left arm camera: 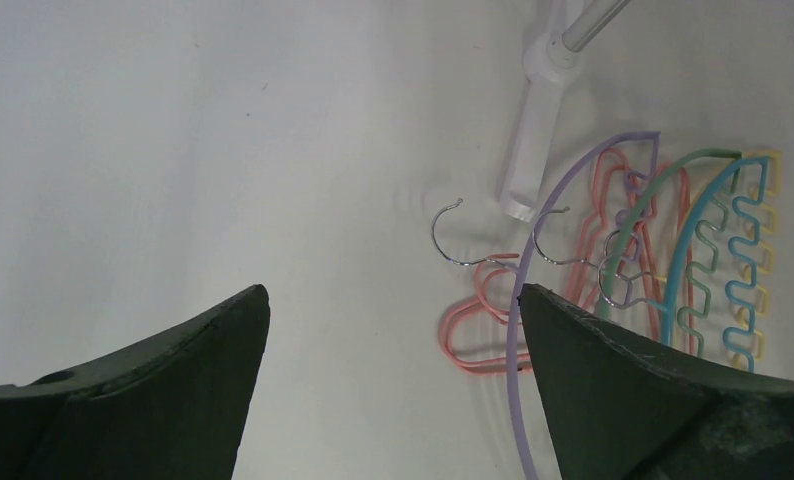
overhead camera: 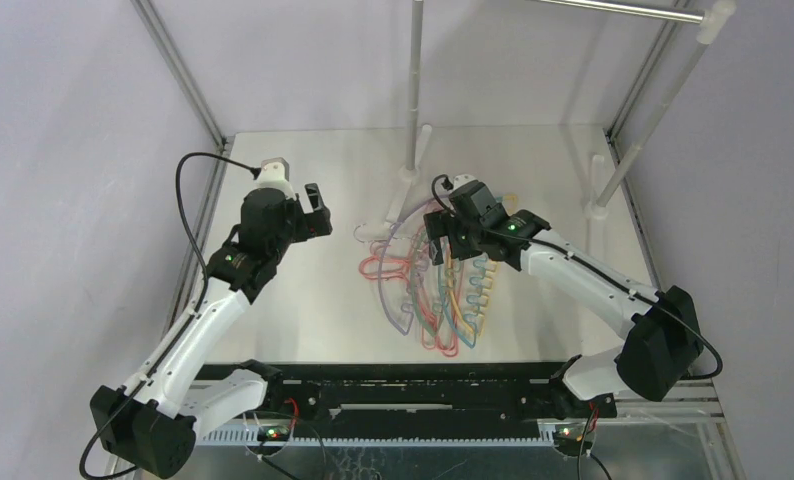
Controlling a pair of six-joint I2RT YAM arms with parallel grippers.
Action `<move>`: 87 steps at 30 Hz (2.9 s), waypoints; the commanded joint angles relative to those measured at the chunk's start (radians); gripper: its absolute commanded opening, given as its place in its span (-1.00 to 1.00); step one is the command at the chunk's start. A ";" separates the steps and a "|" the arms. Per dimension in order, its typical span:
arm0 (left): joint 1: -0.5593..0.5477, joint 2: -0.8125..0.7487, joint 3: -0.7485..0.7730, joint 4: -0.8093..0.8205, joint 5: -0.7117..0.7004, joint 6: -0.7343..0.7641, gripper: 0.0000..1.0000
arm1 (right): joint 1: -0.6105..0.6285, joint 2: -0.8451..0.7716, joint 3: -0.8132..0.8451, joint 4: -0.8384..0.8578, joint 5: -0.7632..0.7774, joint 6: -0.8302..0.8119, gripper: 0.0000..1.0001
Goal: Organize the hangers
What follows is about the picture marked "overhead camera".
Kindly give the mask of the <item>green wavy hanger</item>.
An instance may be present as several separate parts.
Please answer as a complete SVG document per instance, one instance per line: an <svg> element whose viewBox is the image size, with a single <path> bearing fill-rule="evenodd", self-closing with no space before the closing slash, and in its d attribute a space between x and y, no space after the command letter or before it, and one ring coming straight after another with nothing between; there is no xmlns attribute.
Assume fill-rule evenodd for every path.
<svg viewBox="0 0 794 480"><path fill-rule="evenodd" d="M407 255L407 300L401 309L415 320L425 349L454 356L460 342L462 267L449 257L443 265L432 266L427 247L428 236L419 227Z"/></svg>

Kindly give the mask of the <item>purple wavy hanger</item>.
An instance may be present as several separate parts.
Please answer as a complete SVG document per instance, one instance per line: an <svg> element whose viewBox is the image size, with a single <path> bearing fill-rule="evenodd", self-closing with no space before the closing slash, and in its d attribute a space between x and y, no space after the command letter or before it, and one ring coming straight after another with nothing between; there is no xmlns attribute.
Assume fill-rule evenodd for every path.
<svg viewBox="0 0 794 480"><path fill-rule="evenodd" d="M377 270L373 275L377 285L377 293L382 306L383 313L387 321L400 333L402 336L408 336L416 319L419 318L419 323L427 324L427 321L421 314L415 312L415 303L411 296L416 288L413 287L413 279L415 278L413 270L416 267L417 261L415 255L419 252L419 248L414 245L415 237L410 237L413 242L410 245L409 253L406 256L394 256L388 254L388 249L394 240L397 238L398 232L402 229L403 225L410 221L411 218L419 211L425 211L433 203L432 198L428 198L411 209L409 213L400 214L397 220L386 226L386 233L388 234L385 240L374 240L371 244L370 260L377 261ZM398 280L409 291L410 306L408 312L400 310L401 317L397 318L390 310L390 300L386 297L384 292L383 283L389 280Z"/></svg>

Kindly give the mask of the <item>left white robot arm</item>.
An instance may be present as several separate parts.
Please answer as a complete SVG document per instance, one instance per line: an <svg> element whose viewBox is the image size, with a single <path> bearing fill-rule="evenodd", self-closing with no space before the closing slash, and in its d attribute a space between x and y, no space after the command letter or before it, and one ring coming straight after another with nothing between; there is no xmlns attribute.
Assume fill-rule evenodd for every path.
<svg viewBox="0 0 794 480"><path fill-rule="evenodd" d="M160 479L187 463L196 442L229 419L255 410L263 417L284 407L275 370L247 361L204 394L189 389L208 354L275 277L293 243L332 232L331 212L319 187L305 187L312 207L298 195L258 187L241 206L240 221L211 255L203 289L139 370L118 388L101 386L90 400L104 450Z"/></svg>

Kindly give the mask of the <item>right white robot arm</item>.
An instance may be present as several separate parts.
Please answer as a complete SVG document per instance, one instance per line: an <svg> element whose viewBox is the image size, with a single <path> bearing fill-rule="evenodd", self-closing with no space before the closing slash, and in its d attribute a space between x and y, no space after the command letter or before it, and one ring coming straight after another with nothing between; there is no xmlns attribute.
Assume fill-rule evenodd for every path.
<svg viewBox="0 0 794 480"><path fill-rule="evenodd" d="M547 280L621 340L619 347L576 355L557 371L550 393L560 414L578 415L590 400L621 391L659 402L708 349L685 290L673 286L660 291L621 274L573 246L531 211L508 213L487 185L471 175L440 174L430 190L440 207L424 217L433 264L442 263L448 248L458 260L485 256Z"/></svg>

